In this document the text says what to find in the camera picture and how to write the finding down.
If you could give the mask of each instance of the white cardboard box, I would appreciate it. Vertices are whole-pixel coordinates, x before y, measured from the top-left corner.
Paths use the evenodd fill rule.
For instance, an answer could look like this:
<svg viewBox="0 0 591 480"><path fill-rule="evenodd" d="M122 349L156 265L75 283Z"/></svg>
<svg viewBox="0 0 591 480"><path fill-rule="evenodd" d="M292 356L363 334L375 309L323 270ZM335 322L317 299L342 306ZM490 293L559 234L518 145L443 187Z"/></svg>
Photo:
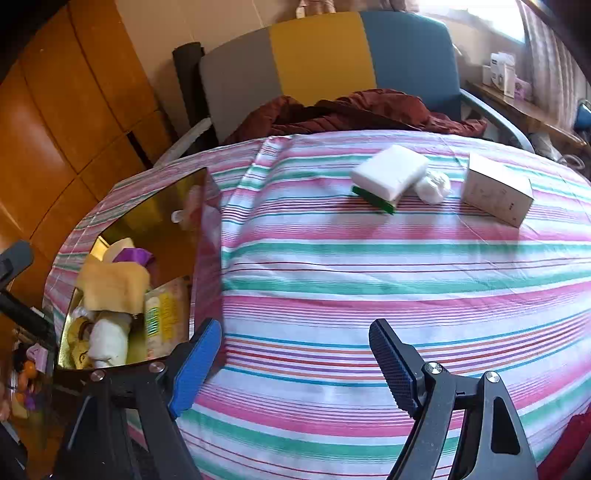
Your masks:
<svg viewBox="0 0 591 480"><path fill-rule="evenodd" d="M519 227L530 211L534 195L527 177L471 153L462 201Z"/></svg>

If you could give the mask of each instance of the yellow towel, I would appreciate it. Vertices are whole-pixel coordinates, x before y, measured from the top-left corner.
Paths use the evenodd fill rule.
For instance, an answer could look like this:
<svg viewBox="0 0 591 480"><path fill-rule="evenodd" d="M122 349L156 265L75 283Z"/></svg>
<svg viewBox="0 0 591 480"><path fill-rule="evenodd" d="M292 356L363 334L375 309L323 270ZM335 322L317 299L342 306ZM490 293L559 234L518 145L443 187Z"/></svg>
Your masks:
<svg viewBox="0 0 591 480"><path fill-rule="evenodd" d="M150 274L135 262L104 263L89 255L76 279L86 310L137 315L144 311Z"/></svg>

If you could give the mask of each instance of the red clothing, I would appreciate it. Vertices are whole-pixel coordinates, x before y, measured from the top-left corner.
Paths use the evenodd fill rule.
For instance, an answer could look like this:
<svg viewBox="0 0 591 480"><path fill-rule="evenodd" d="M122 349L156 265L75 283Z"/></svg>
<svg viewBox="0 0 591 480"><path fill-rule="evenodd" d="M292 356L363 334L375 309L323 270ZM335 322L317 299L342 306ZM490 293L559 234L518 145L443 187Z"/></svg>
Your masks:
<svg viewBox="0 0 591 480"><path fill-rule="evenodd" d="M420 98L390 89L355 92L334 102L321 100L311 107L283 95L251 112L224 144L270 135L367 129L420 130L481 137L486 121L455 122L442 113L431 113Z"/></svg>

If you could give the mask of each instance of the white sponge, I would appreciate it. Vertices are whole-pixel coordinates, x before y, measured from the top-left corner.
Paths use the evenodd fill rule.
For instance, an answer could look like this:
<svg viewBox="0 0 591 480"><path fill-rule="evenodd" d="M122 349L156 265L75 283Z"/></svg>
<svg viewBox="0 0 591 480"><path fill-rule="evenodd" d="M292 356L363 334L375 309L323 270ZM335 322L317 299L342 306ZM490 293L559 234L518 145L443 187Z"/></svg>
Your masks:
<svg viewBox="0 0 591 480"><path fill-rule="evenodd" d="M425 175L428 163L424 155L393 145L355 168L351 180L358 187L393 202Z"/></svg>

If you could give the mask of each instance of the purple cloth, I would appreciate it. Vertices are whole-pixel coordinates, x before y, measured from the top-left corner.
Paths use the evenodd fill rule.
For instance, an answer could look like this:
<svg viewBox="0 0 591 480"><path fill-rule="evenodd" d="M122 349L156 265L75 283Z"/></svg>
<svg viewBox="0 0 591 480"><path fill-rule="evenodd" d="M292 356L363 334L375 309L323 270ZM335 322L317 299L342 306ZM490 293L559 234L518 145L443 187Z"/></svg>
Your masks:
<svg viewBox="0 0 591 480"><path fill-rule="evenodd" d="M113 263L117 262L135 262L145 267L154 259L154 256L143 248L124 248L119 255L115 257Z"/></svg>

